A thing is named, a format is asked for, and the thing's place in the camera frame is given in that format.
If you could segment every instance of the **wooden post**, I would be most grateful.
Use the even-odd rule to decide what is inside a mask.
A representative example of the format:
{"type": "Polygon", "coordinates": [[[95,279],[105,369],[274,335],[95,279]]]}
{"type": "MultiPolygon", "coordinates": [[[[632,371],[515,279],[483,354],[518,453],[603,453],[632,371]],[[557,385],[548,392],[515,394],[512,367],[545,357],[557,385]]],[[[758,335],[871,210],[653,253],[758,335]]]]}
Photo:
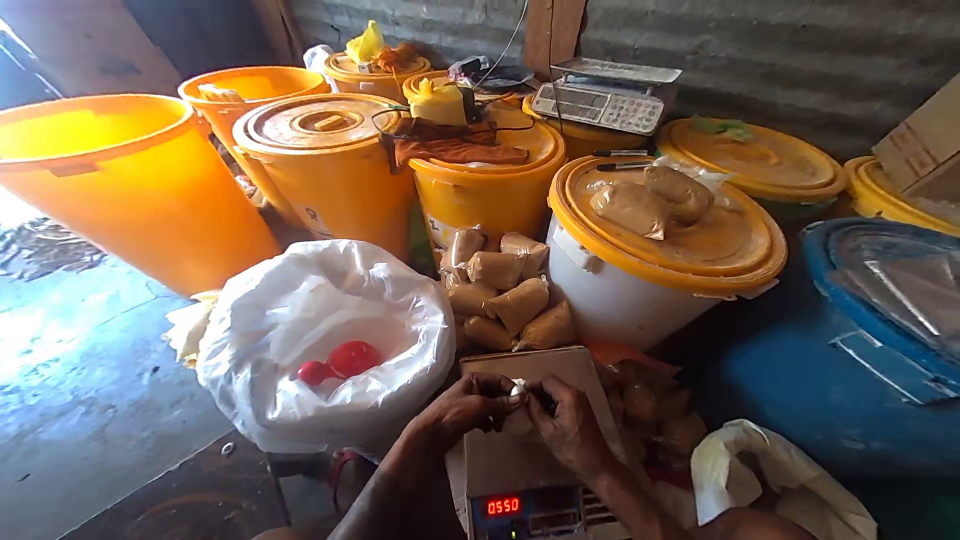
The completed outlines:
{"type": "Polygon", "coordinates": [[[587,0],[530,0],[527,8],[527,31],[523,44],[523,63],[534,70],[537,78],[547,82],[550,61],[559,63],[576,55],[580,39],[580,23],[587,0]],[[553,12],[551,32],[550,13],[553,12]]]}

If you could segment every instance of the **corrugated metal wall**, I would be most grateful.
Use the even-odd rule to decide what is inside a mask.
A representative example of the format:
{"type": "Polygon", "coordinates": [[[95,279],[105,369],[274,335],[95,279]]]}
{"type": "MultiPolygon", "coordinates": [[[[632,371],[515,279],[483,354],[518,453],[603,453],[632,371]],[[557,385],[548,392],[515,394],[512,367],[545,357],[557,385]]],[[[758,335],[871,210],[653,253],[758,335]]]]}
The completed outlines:
{"type": "MultiPolygon", "coordinates": [[[[498,55],[522,0],[293,0],[310,42],[368,18],[453,61],[498,55]]],[[[960,71],[956,0],[589,0],[581,54],[681,67],[677,113],[742,118],[846,159],[960,71]]],[[[522,42],[522,30],[517,40],[522,42]]],[[[515,46],[513,58],[520,48],[515,46]]]]}

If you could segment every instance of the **cardboard box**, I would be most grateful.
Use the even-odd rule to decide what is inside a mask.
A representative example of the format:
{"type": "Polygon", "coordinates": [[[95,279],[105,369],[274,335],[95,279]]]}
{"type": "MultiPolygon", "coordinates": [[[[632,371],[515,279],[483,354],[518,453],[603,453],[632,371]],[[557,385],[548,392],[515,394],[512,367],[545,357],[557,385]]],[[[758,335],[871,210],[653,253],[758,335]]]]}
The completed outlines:
{"type": "Polygon", "coordinates": [[[884,137],[874,155],[899,192],[960,201],[960,75],[884,137]]]}

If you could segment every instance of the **wooden plank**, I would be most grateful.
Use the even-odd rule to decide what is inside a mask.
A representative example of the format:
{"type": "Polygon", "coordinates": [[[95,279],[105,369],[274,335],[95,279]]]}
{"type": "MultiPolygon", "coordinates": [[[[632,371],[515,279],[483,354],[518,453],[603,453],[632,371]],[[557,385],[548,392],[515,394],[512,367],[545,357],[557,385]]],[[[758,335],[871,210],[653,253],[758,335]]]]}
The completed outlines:
{"type": "Polygon", "coordinates": [[[553,79],[550,76],[551,60],[558,63],[576,55],[580,24],[586,7],[587,0],[530,0],[523,63],[533,69],[541,81],[553,79]]]}
{"type": "Polygon", "coordinates": [[[180,73],[121,0],[0,0],[0,17],[64,95],[176,95],[180,73]]]}
{"type": "Polygon", "coordinates": [[[303,63],[303,40],[286,0],[252,0],[267,39],[278,61],[291,65],[303,63]]]}

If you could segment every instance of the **plastic bucket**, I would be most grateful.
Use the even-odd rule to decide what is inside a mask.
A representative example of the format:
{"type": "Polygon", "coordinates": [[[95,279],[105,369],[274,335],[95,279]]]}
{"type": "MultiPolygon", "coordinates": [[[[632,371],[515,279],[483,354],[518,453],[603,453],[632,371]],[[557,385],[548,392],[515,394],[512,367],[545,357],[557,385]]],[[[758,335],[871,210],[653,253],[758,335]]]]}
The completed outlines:
{"type": "MultiPolygon", "coordinates": [[[[505,105],[490,105],[488,113],[498,127],[525,127],[531,123],[522,112],[505,105]]],[[[410,160],[423,217],[435,247],[446,249],[457,229],[477,225],[491,241],[510,232],[530,237],[542,234],[550,181],[566,162],[564,140],[539,122],[528,131],[498,132],[497,140],[528,149],[531,158],[522,165],[475,166],[410,160]]]]}
{"type": "MultiPolygon", "coordinates": [[[[429,79],[430,81],[433,81],[434,86],[444,86],[448,84],[453,84],[453,82],[450,81],[450,77],[447,74],[445,69],[439,70],[439,71],[429,71],[427,73],[409,77],[406,81],[403,82],[403,97],[406,98],[408,102],[410,101],[410,97],[417,93],[415,91],[415,88],[420,86],[420,81],[422,81],[423,79],[429,79]]],[[[474,90],[474,91],[475,91],[474,101],[481,104],[489,103],[492,101],[500,101],[512,107],[520,106],[519,96],[517,96],[514,92],[492,94],[487,92],[480,92],[477,90],[474,90]]]]}
{"type": "Polygon", "coordinates": [[[636,158],[571,161],[550,187],[554,215],[547,272],[554,290],[569,301],[581,339],[643,351],[722,300],[754,298],[776,284],[786,262],[783,233],[760,205],[732,186],[720,189],[742,212],[714,208],[701,223],[664,240],[596,215],[590,185],[642,174],[602,173],[596,165],[625,160],[636,158]]]}
{"type": "MultiPolygon", "coordinates": [[[[548,126],[557,130],[560,129],[560,122],[554,118],[544,118],[535,113],[530,107],[530,102],[534,96],[523,98],[521,108],[524,112],[546,122],[548,126]]],[[[597,128],[588,124],[578,122],[564,122],[563,128],[564,142],[566,143],[566,155],[571,160],[592,156],[597,150],[623,150],[627,148],[638,148],[643,146],[647,137],[643,135],[628,134],[605,128],[597,128]]]]}
{"type": "Polygon", "coordinates": [[[0,184],[184,296],[279,254],[182,100],[123,94],[0,112],[0,184]]]}
{"type": "MultiPolygon", "coordinates": [[[[237,144],[264,170],[319,239],[365,240],[409,260],[413,173],[390,174],[372,116],[386,98],[327,94],[251,110],[233,127],[237,144]]],[[[388,128],[399,113],[377,118],[388,128]]]]}
{"type": "Polygon", "coordinates": [[[780,223],[815,218],[846,187],[843,167],[819,148],[760,126],[748,129],[753,140],[741,142],[701,132],[691,118],[674,120],[657,132],[657,150],[674,160],[733,174],[730,182],[780,223]]]}
{"type": "Polygon", "coordinates": [[[403,95],[403,83],[414,75],[430,71],[430,61],[417,57],[397,73],[373,66],[371,71],[372,73],[361,73],[347,53],[330,55],[324,61],[324,73],[335,82],[336,91],[381,96],[404,105],[407,104],[407,98],[403,95]]]}
{"type": "Polygon", "coordinates": [[[850,183],[851,209],[864,217],[882,217],[901,223],[960,236],[960,227],[918,207],[897,193],[890,179],[873,156],[854,158],[844,163],[850,183]]]}
{"type": "Polygon", "coordinates": [[[213,133],[224,143],[283,219],[294,227],[302,228],[303,224],[297,214],[280,194],[274,181],[263,171],[260,163],[248,160],[242,151],[238,151],[236,141],[233,140],[233,124],[248,110],[278,99],[329,93],[330,85],[326,83],[324,76],[301,67],[285,65],[236,67],[194,77],[180,85],[178,92],[181,98],[190,102],[190,105],[210,122],[213,133]],[[200,85],[215,85],[220,89],[234,90],[244,101],[237,103],[209,100],[201,94],[200,85]]]}

